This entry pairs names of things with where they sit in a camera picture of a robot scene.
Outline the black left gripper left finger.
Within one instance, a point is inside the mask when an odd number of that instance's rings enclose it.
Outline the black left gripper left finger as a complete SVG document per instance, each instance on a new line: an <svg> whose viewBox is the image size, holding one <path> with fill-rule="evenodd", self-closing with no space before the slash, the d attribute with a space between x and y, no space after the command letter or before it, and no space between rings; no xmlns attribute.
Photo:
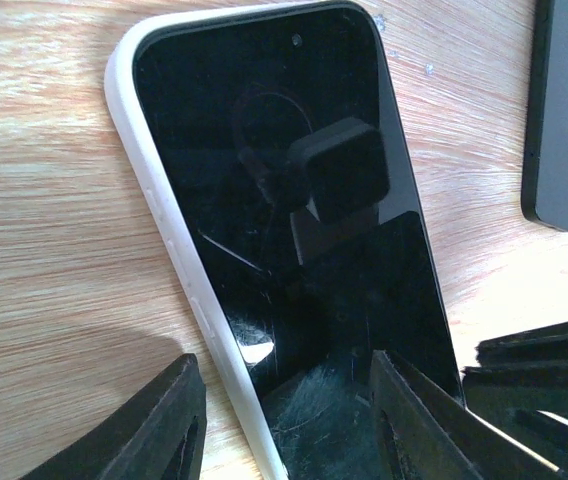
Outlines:
<svg viewBox="0 0 568 480"><path fill-rule="evenodd" d="M198 479L206 388L183 354L107 419L26 479Z"/></svg>

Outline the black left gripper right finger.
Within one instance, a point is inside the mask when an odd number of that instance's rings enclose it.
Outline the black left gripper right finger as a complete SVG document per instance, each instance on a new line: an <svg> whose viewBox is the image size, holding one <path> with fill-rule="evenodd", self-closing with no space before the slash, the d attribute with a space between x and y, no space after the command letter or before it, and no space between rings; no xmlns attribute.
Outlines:
<svg viewBox="0 0 568 480"><path fill-rule="evenodd" d="M402 358L381 350L371 364L371 400L388 479L487 479L483 425Z"/></svg>

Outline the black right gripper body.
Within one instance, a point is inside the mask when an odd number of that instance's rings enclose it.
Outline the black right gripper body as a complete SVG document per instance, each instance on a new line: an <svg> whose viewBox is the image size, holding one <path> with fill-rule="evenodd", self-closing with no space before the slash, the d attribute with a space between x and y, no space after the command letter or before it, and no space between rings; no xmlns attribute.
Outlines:
<svg viewBox="0 0 568 480"><path fill-rule="evenodd" d="M468 408L568 479L568 322L481 342L464 371Z"/></svg>

